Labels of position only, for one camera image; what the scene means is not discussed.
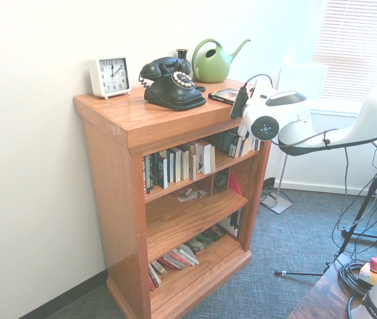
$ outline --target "window sill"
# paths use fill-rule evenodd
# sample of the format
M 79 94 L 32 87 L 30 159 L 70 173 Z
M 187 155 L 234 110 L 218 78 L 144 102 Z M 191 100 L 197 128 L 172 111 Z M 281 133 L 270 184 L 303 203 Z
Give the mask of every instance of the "window sill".
M 311 113 L 357 117 L 361 111 L 362 102 L 335 100 L 322 98 L 317 101 L 311 101 Z

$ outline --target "wooden bookshelf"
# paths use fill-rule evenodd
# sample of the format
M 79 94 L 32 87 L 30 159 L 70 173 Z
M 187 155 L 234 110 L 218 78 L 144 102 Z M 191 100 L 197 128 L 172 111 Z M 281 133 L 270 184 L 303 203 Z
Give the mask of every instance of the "wooden bookshelf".
M 206 84 L 209 92 L 239 88 L 226 80 Z M 182 318 L 251 259 L 250 242 L 271 144 L 241 158 L 216 152 L 217 171 L 231 167 L 242 194 L 230 189 L 180 203 L 171 194 L 194 181 L 155 186 L 143 193 L 143 156 L 235 128 L 231 106 L 208 100 L 204 106 L 174 112 L 147 103 L 144 89 L 104 100 L 75 96 L 84 124 L 97 213 L 102 234 L 107 286 L 131 319 Z M 196 182 L 212 189 L 213 174 Z M 149 291 L 148 264 L 243 207 L 238 239 L 229 236 L 205 249 L 199 265 L 169 270 L 159 288 Z

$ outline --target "white robotic arm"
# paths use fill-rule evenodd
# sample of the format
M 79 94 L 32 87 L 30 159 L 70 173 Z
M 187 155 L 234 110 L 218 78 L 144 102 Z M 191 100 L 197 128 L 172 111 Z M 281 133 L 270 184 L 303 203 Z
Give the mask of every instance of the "white robotic arm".
M 283 152 L 298 156 L 320 150 L 344 148 L 377 140 L 377 86 L 367 95 L 355 123 L 339 130 L 316 133 L 311 120 L 311 103 L 294 91 L 256 88 L 248 98 L 239 96 L 231 117 L 242 117 L 239 133 L 249 132 L 259 140 L 278 137 Z

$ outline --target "green watering can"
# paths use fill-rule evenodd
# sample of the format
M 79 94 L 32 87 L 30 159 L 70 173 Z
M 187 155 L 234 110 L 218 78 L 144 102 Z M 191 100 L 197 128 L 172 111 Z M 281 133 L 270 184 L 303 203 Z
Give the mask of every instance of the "green watering can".
M 203 53 L 199 58 L 199 61 L 195 63 L 197 52 L 202 45 L 208 42 L 215 43 L 216 48 Z M 214 39 L 203 40 L 194 50 L 193 58 L 191 60 L 194 75 L 199 81 L 205 83 L 218 83 L 224 81 L 230 72 L 231 62 L 233 62 L 236 55 L 247 42 L 250 42 L 250 40 L 247 39 L 243 41 L 233 54 L 226 54 L 218 41 Z

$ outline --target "window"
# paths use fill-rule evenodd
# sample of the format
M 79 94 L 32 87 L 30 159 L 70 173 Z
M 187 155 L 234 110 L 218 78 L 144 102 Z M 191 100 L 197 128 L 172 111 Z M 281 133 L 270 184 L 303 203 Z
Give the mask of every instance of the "window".
M 328 0 L 312 61 L 329 66 L 323 98 L 363 101 L 377 84 L 377 0 Z

